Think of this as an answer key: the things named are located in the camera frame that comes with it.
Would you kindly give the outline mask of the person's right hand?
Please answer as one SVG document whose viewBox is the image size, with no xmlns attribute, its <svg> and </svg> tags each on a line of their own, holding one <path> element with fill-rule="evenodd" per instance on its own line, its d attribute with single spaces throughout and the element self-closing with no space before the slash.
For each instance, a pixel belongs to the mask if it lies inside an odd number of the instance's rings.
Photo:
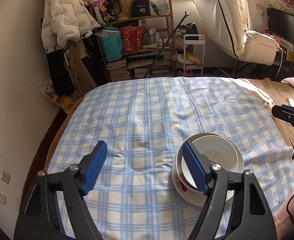
<svg viewBox="0 0 294 240">
<path fill-rule="evenodd" d="M 294 227 L 294 189 L 273 215 L 277 239 L 282 239 Z"/>
</svg>

